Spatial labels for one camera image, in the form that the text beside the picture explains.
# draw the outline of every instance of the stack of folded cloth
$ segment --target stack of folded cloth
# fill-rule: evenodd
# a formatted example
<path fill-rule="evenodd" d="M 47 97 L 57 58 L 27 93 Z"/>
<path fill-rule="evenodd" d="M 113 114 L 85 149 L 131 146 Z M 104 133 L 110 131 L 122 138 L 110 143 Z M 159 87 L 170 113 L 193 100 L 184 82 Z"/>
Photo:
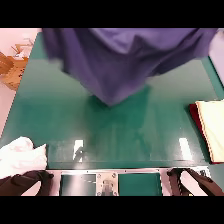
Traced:
<path fill-rule="evenodd" d="M 211 162 L 224 162 L 224 100 L 196 101 L 189 105 L 190 113 L 200 130 L 210 153 Z"/>

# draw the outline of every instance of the purple cloth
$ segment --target purple cloth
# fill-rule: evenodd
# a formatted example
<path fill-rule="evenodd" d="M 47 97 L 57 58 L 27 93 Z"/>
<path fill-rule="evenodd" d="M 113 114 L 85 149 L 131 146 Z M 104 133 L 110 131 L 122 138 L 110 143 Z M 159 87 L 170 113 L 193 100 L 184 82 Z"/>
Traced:
<path fill-rule="evenodd" d="M 208 56 L 216 28 L 43 28 L 50 59 L 108 105 L 191 59 Z"/>

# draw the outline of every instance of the green tabletop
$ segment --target green tabletop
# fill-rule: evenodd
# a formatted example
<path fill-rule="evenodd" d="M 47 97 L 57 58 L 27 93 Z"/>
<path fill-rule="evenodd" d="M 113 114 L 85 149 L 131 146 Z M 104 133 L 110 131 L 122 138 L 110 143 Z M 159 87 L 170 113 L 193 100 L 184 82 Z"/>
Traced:
<path fill-rule="evenodd" d="M 58 62 L 49 62 L 38 34 L 11 107 L 0 146 L 29 137 L 47 144 L 48 169 L 144 168 L 207 165 L 209 154 L 188 112 L 197 100 L 224 98 L 208 58 L 152 77 L 137 94 L 107 107 Z M 187 139 L 192 160 L 184 157 Z M 73 160 L 83 140 L 82 162 Z"/>

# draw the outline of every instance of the dark red cloth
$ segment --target dark red cloth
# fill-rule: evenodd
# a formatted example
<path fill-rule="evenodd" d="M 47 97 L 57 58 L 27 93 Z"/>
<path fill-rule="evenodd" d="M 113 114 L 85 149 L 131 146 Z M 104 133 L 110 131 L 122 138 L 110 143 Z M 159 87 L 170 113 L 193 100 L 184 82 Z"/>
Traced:
<path fill-rule="evenodd" d="M 190 110 L 190 114 L 191 114 L 191 117 L 193 118 L 194 122 L 196 123 L 203 139 L 205 140 L 205 143 L 206 143 L 206 147 L 208 149 L 208 152 L 209 152 L 209 148 L 208 148 L 208 143 L 207 143 L 207 140 L 204 136 L 204 133 L 202 131 L 202 125 L 201 125 L 201 121 L 200 121 L 200 118 L 199 118 L 199 114 L 198 114 L 198 107 L 196 104 L 190 104 L 189 105 L 189 110 Z"/>

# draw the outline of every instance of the crumpled white cloth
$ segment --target crumpled white cloth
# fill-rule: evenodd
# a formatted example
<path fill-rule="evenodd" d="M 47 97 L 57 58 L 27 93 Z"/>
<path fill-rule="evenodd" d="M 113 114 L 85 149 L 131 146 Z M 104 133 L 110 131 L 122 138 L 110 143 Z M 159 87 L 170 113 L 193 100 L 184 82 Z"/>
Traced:
<path fill-rule="evenodd" d="M 196 101 L 212 162 L 224 162 L 224 100 Z"/>
<path fill-rule="evenodd" d="M 34 149 L 29 138 L 19 137 L 0 149 L 0 179 L 46 166 L 46 144 Z"/>

